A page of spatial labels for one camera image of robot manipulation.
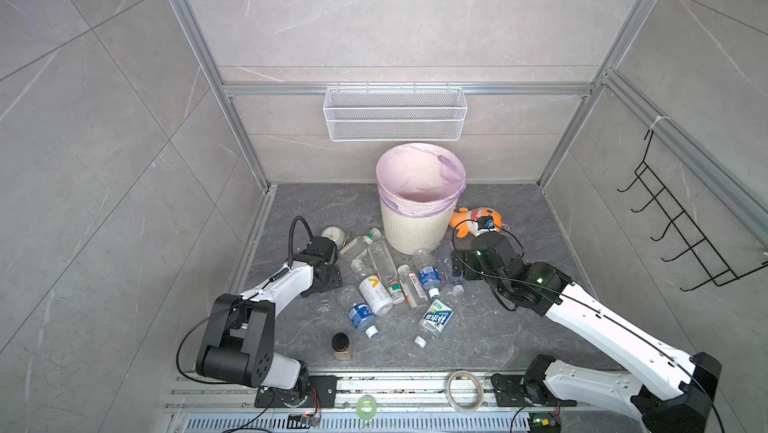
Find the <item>white bottle yellow label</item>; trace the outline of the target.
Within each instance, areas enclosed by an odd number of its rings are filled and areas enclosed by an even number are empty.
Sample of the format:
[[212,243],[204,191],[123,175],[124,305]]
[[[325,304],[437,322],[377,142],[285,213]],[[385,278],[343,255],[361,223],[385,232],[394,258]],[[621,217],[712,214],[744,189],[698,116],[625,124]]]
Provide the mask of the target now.
[[376,316],[384,316],[391,311],[393,299],[376,275],[364,278],[359,284],[359,290]]

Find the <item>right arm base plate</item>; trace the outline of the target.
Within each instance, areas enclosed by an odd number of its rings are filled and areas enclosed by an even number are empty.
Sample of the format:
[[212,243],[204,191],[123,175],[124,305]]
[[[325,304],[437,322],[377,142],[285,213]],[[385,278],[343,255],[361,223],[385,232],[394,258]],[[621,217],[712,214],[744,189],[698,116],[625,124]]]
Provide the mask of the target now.
[[543,386],[527,382],[522,374],[494,373],[490,377],[491,389],[499,407],[575,407],[574,400],[554,397]]

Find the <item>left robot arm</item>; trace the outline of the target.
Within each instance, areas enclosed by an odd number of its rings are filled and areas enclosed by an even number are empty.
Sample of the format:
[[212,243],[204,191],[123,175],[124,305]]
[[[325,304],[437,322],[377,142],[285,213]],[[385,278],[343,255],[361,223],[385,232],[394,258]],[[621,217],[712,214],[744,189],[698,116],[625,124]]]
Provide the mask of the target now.
[[304,398],[309,391],[305,364],[275,352],[276,318],[295,298],[342,286],[336,243],[313,233],[298,215],[289,227],[287,261],[266,280],[240,294],[222,294],[211,313],[189,331],[205,331],[194,372],[175,366],[185,379],[206,385],[267,388]]

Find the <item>green label water bottle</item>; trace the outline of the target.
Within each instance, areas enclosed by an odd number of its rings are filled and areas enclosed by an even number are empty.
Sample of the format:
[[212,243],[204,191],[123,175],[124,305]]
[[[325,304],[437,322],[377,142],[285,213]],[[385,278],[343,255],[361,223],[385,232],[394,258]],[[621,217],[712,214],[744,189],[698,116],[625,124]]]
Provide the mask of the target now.
[[424,349],[428,342],[439,338],[449,325],[455,323],[454,318],[461,307],[466,293],[463,285],[448,285],[435,298],[419,321],[419,332],[414,338],[417,347]]

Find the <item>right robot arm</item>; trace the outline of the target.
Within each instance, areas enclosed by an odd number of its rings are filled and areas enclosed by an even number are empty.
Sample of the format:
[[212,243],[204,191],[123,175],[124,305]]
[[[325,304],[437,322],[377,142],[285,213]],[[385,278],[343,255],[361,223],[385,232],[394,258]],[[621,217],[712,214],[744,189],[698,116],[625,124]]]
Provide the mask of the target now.
[[527,263],[520,241],[491,215],[461,211],[449,222],[456,276],[483,280],[508,311],[528,309],[588,341],[623,367],[621,373],[578,367],[538,355],[520,379],[526,405],[586,403],[640,421],[650,432],[703,432],[720,416],[715,396],[721,363],[705,352],[670,346],[601,304],[569,275]]

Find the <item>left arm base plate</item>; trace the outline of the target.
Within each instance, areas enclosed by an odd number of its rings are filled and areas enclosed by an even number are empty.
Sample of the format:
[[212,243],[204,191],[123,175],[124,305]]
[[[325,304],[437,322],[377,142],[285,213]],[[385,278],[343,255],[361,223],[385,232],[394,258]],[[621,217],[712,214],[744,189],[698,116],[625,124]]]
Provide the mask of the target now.
[[254,406],[288,408],[332,408],[335,404],[339,378],[333,375],[310,375],[300,378],[293,389],[269,388],[259,390]]

